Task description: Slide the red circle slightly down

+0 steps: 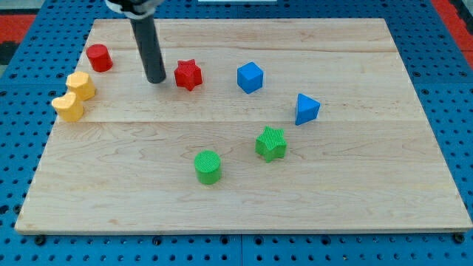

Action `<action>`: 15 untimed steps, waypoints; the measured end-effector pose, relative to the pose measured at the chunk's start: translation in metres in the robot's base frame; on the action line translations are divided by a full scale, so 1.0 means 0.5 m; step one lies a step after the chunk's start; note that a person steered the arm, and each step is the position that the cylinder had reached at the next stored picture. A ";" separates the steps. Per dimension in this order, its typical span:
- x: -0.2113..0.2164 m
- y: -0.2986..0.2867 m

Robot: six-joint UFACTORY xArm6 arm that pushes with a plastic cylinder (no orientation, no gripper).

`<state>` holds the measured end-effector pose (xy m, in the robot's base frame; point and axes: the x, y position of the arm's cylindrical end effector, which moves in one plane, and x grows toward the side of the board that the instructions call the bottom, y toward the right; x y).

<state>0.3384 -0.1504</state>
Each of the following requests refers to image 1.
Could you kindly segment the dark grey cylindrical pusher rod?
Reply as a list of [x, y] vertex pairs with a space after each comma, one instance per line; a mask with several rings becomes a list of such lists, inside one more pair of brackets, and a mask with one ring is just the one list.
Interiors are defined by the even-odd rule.
[[131, 19], [146, 79], [149, 83], [161, 83], [166, 79], [166, 70], [153, 16]]

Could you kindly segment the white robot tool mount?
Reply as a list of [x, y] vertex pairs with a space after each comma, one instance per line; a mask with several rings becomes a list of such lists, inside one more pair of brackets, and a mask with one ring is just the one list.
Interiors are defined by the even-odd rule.
[[113, 12], [124, 14], [127, 18], [139, 20], [153, 15], [163, 0], [105, 0]]

